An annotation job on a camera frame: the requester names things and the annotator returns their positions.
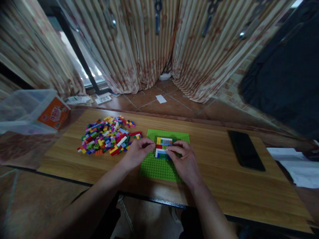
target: wooden table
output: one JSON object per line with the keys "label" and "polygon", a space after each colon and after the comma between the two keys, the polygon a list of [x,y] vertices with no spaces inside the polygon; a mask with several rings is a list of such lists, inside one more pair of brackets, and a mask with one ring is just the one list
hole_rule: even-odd
{"label": "wooden table", "polygon": [[[268,153],[257,133],[250,135],[266,168],[259,172],[239,165],[227,134],[230,128],[164,119],[100,109],[88,109],[47,151],[38,172],[94,184],[123,157],[87,155],[77,152],[85,126],[106,116],[123,115],[133,120],[144,137],[149,128],[189,133],[205,183],[226,215],[266,223],[287,229],[312,233],[307,220],[312,220],[293,187]],[[194,206],[184,183],[139,177],[132,171],[120,190],[173,203]]]}

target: left hand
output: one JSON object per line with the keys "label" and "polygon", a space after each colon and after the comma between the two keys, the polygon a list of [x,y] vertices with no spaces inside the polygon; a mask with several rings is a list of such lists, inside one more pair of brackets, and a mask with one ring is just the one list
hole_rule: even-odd
{"label": "left hand", "polygon": [[154,147],[155,143],[149,138],[135,139],[121,160],[121,163],[126,169],[132,170],[142,163],[146,155],[153,151]]}

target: green baseplate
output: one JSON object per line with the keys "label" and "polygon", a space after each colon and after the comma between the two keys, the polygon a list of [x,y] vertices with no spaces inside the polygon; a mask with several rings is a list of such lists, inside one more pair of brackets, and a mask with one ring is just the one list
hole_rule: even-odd
{"label": "green baseplate", "polygon": [[[147,137],[156,143],[157,137],[173,138],[176,140],[189,141],[187,133],[149,129]],[[150,152],[141,164],[140,176],[147,178],[157,178],[175,182],[182,182],[172,160],[155,158],[155,150]]]}

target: tiled wall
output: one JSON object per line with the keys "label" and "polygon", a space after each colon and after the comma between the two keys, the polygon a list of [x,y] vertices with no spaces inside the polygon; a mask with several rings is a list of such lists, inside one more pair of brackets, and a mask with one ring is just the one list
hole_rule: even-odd
{"label": "tiled wall", "polygon": [[262,111],[245,104],[243,97],[241,96],[239,85],[246,72],[249,70],[250,65],[261,52],[263,47],[269,42],[272,36],[276,33],[279,27],[275,27],[268,33],[267,37],[261,42],[261,44],[247,57],[247,59],[241,64],[238,70],[228,79],[228,81],[220,88],[216,95],[213,97],[235,107],[243,110],[250,115],[270,124],[278,129],[284,130],[290,134],[299,136],[299,134],[291,128],[285,126],[281,122],[277,121],[270,115],[263,113]]}

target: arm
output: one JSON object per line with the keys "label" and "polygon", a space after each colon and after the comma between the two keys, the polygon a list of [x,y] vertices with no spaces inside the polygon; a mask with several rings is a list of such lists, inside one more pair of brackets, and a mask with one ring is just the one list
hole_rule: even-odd
{"label": "arm", "polygon": [[[173,160],[178,174],[193,195],[204,237],[215,239],[237,238],[200,175],[193,146],[185,141],[176,141],[174,145],[166,148],[167,154]],[[182,157],[178,158],[174,151],[181,154]]]}
{"label": "arm", "polygon": [[154,147],[148,138],[133,141],[123,159],[56,218],[39,238],[90,238],[120,183]]}

